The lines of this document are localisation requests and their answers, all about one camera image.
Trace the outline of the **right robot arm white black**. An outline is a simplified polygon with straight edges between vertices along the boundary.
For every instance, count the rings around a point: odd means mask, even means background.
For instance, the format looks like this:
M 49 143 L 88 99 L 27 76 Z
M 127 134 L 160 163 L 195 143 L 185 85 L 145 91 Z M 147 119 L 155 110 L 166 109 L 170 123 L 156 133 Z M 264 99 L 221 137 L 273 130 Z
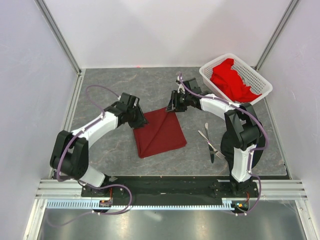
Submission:
M 178 76 L 176 83 L 178 89 L 171 92 L 167 112 L 185 112 L 191 106 L 225 121 L 226 134 L 230 137 L 233 149 L 230 174 L 234 181 L 229 184 L 229 191 L 235 197 L 242 196 L 247 191 L 245 181 L 253 176 L 255 151 L 262 151 L 268 145 L 266 140 L 264 146 L 258 146 L 260 138 L 266 138 L 267 133 L 253 106 L 250 103 L 233 103 L 213 93 L 205 93 L 195 78 L 183 81 L 182 76 Z

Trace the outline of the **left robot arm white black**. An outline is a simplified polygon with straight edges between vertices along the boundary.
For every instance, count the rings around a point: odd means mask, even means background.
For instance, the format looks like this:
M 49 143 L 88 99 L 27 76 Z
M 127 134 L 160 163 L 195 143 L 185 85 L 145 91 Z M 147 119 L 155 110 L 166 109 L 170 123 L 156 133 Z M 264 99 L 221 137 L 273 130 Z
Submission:
M 56 179 L 59 182 L 77 180 L 92 187 L 99 197 L 106 196 L 110 191 L 109 177 L 89 164 L 89 150 L 105 134 L 126 123 L 132 129 L 138 129 L 148 121 L 140 107 L 140 99 L 124 92 L 118 101 L 102 109 L 100 115 L 86 125 L 74 131 L 60 131 L 50 158 Z

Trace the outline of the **dark red cloth napkin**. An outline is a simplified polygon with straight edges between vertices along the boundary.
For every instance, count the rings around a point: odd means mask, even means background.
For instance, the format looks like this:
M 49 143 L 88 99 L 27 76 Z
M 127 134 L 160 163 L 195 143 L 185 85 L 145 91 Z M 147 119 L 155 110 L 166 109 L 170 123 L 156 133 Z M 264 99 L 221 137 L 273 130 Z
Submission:
M 186 138 L 174 112 L 168 112 L 163 107 L 147 112 L 144 116 L 148 124 L 133 130 L 141 159 L 186 146 Z

